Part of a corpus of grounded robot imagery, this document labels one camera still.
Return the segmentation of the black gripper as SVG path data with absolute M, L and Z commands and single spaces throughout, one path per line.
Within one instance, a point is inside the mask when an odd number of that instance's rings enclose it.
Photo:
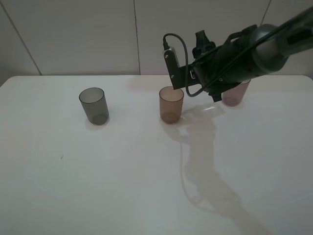
M 196 32 L 196 46 L 192 53 L 195 61 L 189 65 L 201 84 L 201 88 L 190 97 L 196 97 L 202 92 L 207 92 L 213 102 L 222 101 L 222 93 L 236 87 L 238 78 L 226 78 L 226 73 L 235 68 L 245 57 L 256 48 L 248 41 L 226 40 L 216 47 L 210 41 L 204 30 Z

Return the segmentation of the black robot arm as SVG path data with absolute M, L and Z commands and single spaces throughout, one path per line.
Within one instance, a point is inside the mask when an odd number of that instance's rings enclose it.
M 239 84 L 283 68 L 291 55 L 313 47 L 313 9 L 274 26 L 252 25 L 232 33 L 225 42 L 191 64 L 201 88 L 188 95 L 207 92 L 215 102 Z

